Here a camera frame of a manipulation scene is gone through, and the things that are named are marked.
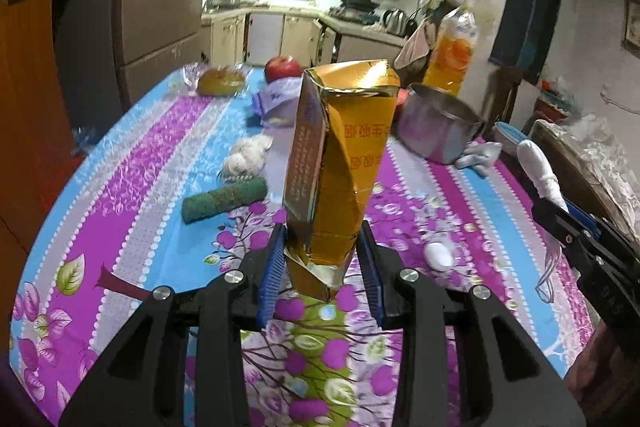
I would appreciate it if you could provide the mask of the right hand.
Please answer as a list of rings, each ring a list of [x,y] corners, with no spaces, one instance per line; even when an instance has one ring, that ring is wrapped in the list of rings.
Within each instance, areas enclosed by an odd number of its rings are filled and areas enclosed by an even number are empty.
[[[564,377],[588,426],[640,426],[639,360],[600,322]]]

